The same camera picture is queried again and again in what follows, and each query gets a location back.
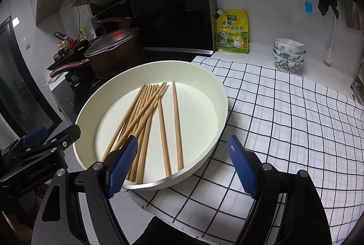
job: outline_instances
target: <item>cooking pot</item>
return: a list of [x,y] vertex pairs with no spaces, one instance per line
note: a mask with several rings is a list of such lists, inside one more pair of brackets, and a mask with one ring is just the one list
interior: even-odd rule
[[90,64],[98,78],[110,79],[141,64],[143,48],[139,42],[139,28],[123,28],[98,38],[85,51],[86,59],[58,67],[50,73],[58,74]]

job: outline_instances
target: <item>metal bolt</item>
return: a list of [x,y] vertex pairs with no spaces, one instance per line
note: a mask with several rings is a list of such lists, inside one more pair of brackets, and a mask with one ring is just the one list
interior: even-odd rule
[[302,177],[307,177],[307,176],[308,176],[308,173],[307,173],[307,171],[305,171],[305,170],[300,170],[300,175],[301,175]]
[[62,168],[62,169],[58,169],[58,170],[57,170],[57,175],[58,175],[58,176],[62,176],[65,172],[66,172],[66,170],[65,170],[65,169],[63,169],[63,168]]
[[264,164],[262,165],[262,167],[263,167],[263,169],[264,169],[265,171],[270,171],[270,170],[272,170],[272,165],[271,165],[271,164],[269,164],[269,163],[264,163]]
[[102,168],[102,163],[101,162],[96,162],[95,164],[92,165],[92,168],[94,170],[99,170]]

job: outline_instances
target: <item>blue tag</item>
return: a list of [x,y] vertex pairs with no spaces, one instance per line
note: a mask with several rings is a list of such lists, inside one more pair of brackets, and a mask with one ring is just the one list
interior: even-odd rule
[[312,14],[312,3],[305,1],[305,12]]

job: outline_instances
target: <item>chopsticks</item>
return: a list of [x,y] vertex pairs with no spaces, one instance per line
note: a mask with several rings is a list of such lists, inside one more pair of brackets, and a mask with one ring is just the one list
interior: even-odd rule
[[[159,126],[161,131],[161,145],[163,150],[164,170],[166,177],[172,175],[168,147],[167,136],[164,123],[164,115],[162,108],[161,96],[166,89],[167,83],[161,85],[146,85],[143,84],[129,106],[123,119],[121,120],[117,130],[115,131],[110,143],[108,144],[102,160],[104,161],[110,151],[118,150],[126,141],[129,135],[134,135],[138,139],[138,152],[134,162],[130,168],[127,179],[134,181],[138,184],[143,183],[146,153],[148,147],[148,140],[150,128],[152,124],[152,112],[155,107],[158,107]],[[182,143],[181,143],[181,129],[179,124],[179,113],[177,103],[177,91],[175,82],[172,82],[173,89],[173,108],[174,108],[174,122],[175,122],[175,136],[177,146],[177,163],[178,171],[183,169],[182,157]]]
[[179,126],[177,91],[176,91],[176,83],[174,81],[172,82],[172,86],[173,86],[174,128],[176,132],[176,145],[177,145],[177,164],[178,164],[178,171],[181,171],[183,169],[181,127]]
[[[157,90],[157,86],[153,86],[152,93],[154,93],[156,90]],[[144,130],[143,141],[142,141],[142,144],[140,147],[138,173],[136,175],[136,183],[138,183],[138,184],[143,183],[145,158],[147,155],[147,146],[148,146],[148,139],[149,139],[149,132],[150,132],[151,124],[152,124],[152,115],[149,115],[147,124],[145,126],[145,130]]]
[[142,87],[140,88],[138,94],[136,95],[136,97],[134,98],[133,102],[131,103],[131,105],[129,106],[126,114],[124,115],[123,119],[121,120],[119,127],[117,128],[115,134],[113,135],[109,145],[107,146],[107,149],[102,157],[102,161],[105,161],[106,157],[108,156],[108,154],[110,153],[110,150],[112,148],[112,146],[114,145],[116,138],[119,136],[119,133],[121,131],[121,128],[124,126],[125,123],[128,123],[128,120],[130,119],[130,116],[132,114],[132,111],[134,110],[134,107],[136,105],[136,103],[139,100],[139,96],[141,95],[141,93],[144,91],[145,88],[145,84],[142,85]]
[[168,176],[172,175],[172,171],[171,171],[171,164],[169,163],[166,127],[165,127],[165,124],[164,124],[164,117],[163,117],[163,109],[162,109],[161,98],[158,99],[158,115],[159,115],[159,126],[161,128],[161,140],[162,140],[164,170],[166,172],[166,176],[168,177]]

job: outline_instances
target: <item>ceramic bowl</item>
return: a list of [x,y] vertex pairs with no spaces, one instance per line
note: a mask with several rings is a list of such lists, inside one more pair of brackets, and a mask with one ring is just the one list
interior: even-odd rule
[[273,57],[274,57],[274,63],[276,64],[276,66],[279,69],[288,71],[288,72],[294,72],[299,70],[304,61],[303,62],[294,62],[294,61],[289,61],[283,57],[281,57],[280,55],[277,55],[274,51],[273,51]]
[[306,51],[303,54],[292,54],[273,48],[273,52],[275,52],[278,56],[293,62],[303,62],[306,56]]
[[[184,168],[178,171],[172,81],[176,83]],[[81,137],[73,147],[87,169],[100,161],[120,121],[143,84],[167,82],[162,97],[167,148],[172,175],[166,177],[158,110],[153,112],[144,177],[141,184],[125,180],[123,188],[156,190],[196,172],[211,155],[228,116],[222,83],[203,67],[182,61],[161,61],[129,69],[101,86],[82,108],[76,124]]]
[[305,44],[296,42],[292,39],[275,38],[273,40],[273,48],[290,54],[303,54],[306,52],[305,47]]

